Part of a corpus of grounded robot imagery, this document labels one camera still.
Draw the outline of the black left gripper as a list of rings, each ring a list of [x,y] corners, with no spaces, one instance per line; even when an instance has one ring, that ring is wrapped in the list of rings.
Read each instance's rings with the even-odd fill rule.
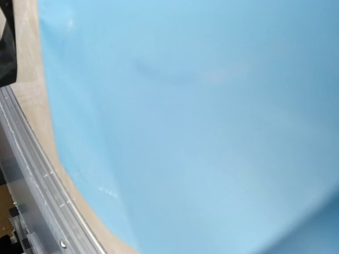
[[[1,18],[1,87],[4,87],[17,79],[13,1],[1,1]]]

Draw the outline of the blue wrapping paper sheet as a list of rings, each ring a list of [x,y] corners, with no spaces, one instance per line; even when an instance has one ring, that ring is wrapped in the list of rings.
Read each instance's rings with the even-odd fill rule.
[[[63,168],[141,253],[338,253],[338,1],[38,1]]]

